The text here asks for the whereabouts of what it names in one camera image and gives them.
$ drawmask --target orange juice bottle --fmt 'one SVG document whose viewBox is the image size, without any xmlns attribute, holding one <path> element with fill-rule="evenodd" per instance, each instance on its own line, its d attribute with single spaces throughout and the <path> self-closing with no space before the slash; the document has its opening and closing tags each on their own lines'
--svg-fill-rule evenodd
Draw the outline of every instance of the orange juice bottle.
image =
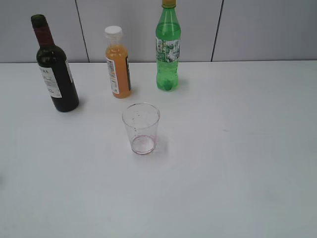
<svg viewBox="0 0 317 238">
<path fill-rule="evenodd" d="M 116 98 L 126 98 L 131 95 L 131 83 L 128 50 L 121 43 L 121 27 L 107 27 L 105 29 L 105 37 L 108 39 L 106 59 L 112 93 Z"/>
</svg>

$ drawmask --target plastic cup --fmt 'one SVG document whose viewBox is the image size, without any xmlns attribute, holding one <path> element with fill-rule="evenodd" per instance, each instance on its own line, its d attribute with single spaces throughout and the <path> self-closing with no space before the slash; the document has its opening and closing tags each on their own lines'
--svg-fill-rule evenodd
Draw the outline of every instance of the plastic cup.
<svg viewBox="0 0 317 238">
<path fill-rule="evenodd" d="M 133 152 L 145 155 L 154 150 L 159 117 L 159 110 L 149 103 L 133 104 L 122 113 Z"/>
</svg>

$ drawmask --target gray wall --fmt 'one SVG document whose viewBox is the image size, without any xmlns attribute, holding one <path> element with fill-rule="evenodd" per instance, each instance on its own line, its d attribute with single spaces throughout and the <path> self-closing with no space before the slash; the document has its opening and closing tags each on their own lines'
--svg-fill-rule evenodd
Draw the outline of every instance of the gray wall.
<svg viewBox="0 0 317 238">
<path fill-rule="evenodd" d="M 317 0 L 221 4 L 222 0 L 178 0 L 181 61 L 210 61 L 212 55 L 213 61 L 317 59 Z M 88 62 L 88 57 L 90 62 L 104 62 L 103 31 L 114 24 L 123 28 L 130 61 L 155 61 L 161 0 L 77 0 L 77 6 L 78 11 L 75 0 L 3 1 L 0 62 L 35 62 L 38 43 L 30 16 L 36 13 L 47 17 L 55 43 L 70 62 Z"/>
<path fill-rule="evenodd" d="M 74 0 L 2 0 L 0 62 L 35 62 L 39 44 L 30 17 L 42 13 L 70 62 L 87 62 Z"/>
<path fill-rule="evenodd" d="M 129 60 L 155 61 L 155 29 L 161 0 L 77 0 L 89 59 L 105 61 L 109 25 L 123 29 Z M 210 61 L 221 0 L 179 0 L 176 8 L 182 29 L 181 60 Z"/>
<path fill-rule="evenodd" d="M 316 59 L 317 0 L 224 0 L 213 61 Z"/>
</svg>

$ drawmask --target wine bottle label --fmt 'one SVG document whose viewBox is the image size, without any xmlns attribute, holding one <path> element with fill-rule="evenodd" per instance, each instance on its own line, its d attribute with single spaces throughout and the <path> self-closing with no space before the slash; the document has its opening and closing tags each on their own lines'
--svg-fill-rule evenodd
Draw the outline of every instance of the wine bottle label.
<svg viewBox="0 0 317 238">
<path fill-rule="evenodd" d="M 69 68 L 68 61 L 67 61 L 67 60 L 65 61 L 65 64 L 66 64 L 66 67 L 67 67 L 67 71 L 68 71 L 68 75 L 69 75 L 70 82 L 73 83 L 73 82 L 74 82 L 73 76 L 71 75 L 70 68 Z"/>
<path fill-rule="evenodd" d="M 156 37 L 157 60 L 171 63 L 179 59 L 180 39 L 164 41 Z"/>
<path fill-rule="evenodd" d="M 51 97 L 62 98 L 52 68 L 39 67 Z"/>
<path fill-rule="evenodd" d="M 108 65 L 108 70 L 109 70 L 112 92 L 115 94 L 119 94 L 120 91 L 119 91 L 119 86 L 118 86 L 117 73 L 115 71 L 115 63 L 113 60 L 107 58 L 107 65 Z"/>
</svg>

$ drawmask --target dark green wine bottle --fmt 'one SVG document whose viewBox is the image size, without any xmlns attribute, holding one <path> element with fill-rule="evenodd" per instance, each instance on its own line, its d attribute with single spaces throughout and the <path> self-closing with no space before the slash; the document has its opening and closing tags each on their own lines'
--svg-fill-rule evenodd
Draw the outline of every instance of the dark green wine bottle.
<svg viewBox="0 0 317 238">
<path fill-rule="evenodd" d="M 52 101 L 58 111 L 69 112 L 78 106 L 79 100 L 66 55 L 54 44 L 43 15 L 32 16 L 31 22 L 40 45 L 36 60 Z"/>
</svg>

